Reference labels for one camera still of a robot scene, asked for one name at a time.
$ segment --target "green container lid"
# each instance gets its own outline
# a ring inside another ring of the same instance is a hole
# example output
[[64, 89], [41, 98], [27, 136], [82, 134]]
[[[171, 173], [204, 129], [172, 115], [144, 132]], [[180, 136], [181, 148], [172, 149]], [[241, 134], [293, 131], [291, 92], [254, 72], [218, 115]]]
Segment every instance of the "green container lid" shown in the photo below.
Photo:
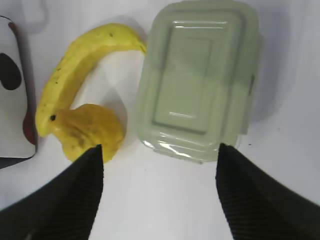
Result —
[[154, 151], [217, 160], [245, 132], [262, 37], [256, 12], [232, 0], [170, 4], [155, 18], [136, 102], [140, 140]]

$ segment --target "plastic food storage container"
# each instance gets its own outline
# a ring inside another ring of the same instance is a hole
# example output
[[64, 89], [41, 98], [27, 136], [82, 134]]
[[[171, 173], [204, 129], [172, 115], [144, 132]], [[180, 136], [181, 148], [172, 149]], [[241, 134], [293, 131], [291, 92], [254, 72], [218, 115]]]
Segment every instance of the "plastic food storage container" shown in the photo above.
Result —
[[154, 151], [217, 160], [246, 131], [262, 37], [256, 12], [232, 1], [170, 4], [147, 42], [135, 124]]

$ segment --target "food container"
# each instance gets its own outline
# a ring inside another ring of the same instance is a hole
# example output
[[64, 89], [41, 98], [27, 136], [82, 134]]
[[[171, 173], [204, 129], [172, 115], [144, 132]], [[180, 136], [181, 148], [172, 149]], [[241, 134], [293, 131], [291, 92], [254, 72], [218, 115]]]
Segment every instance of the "food container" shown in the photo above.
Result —
[[155, 18], [136, 102], [140, 140], [155, 152], [217, 160], [248, 127], [262, 37], [256, 12], [232, 0], [170, 4]]

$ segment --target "white surface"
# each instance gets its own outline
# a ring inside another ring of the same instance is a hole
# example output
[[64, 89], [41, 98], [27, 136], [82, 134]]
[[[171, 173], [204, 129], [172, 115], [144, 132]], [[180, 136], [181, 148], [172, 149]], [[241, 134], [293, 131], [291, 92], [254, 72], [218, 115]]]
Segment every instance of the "white surface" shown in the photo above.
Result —
[[[24, 47], [30, 49], [26, 65], [39, 99], [68, 44], [81, 33], [121, 22], [145, 36], [155, 15], [170, 2], [5, 0], [0, 14], [23, 27]], [[267, 7], [267, 2], [274, 4]], [[320, 204], [320, 2], [303, 2], [254, 1], [261, 17], [270, 21], [269, 28], [262, 24], [262, 31], [269, 31], [269, 61], [262, 67], [249, 133], [242, 137], [240, 150], [277, 180]], [[136, 139], [133, 107], [142, 62], [138, 52], [113, 53], [78, 95], [76, 104], [116, 106], [128, 122], [123, 148], [105, 165], [104, 192], [90, 239], [231, 240], [215, 186], [216, 164], [162, 156]], [[94, 87], [101, 79], [103, 86]], [[101, 98], [104, 92], [107, 98]], [[34, 158], [0, 170], [0, 208], [43, 186], [69, 164], [54, 137], [43, 139]]]
[[22, 82], [15, 90], [7, 90], [0, 83], [0, 158], [26, 159], [32, 157], [36, 150], [23, 132], [28, 109], [27, 93], [17, 40], [8, 23], [8, 19], [0, 17], [0, 53], [6, 54], [16, 63]]

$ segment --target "banana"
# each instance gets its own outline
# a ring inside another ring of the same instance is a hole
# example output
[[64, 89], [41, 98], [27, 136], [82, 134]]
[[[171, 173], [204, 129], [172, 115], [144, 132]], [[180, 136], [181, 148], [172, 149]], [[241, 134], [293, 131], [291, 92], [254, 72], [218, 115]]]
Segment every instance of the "banana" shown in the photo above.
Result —
[[146, 45], [130, 27], [110, 23], [94, 28], [77, 38], [68, 48], [46, 83], [36, 114], [38, 134], [50, 132], [50, 117], [60, 109], [69, 109], [86, 76], [109, 53], [137, 50], [146, 53]]
[[51, 116], [48, 128], [72, 162], [88, 149], [101, 144], [103, 162], [106, 163], [124, 140], [124, 130], [115, 112], [95, 104], [84, 104], [74, 110], [57, 110]]

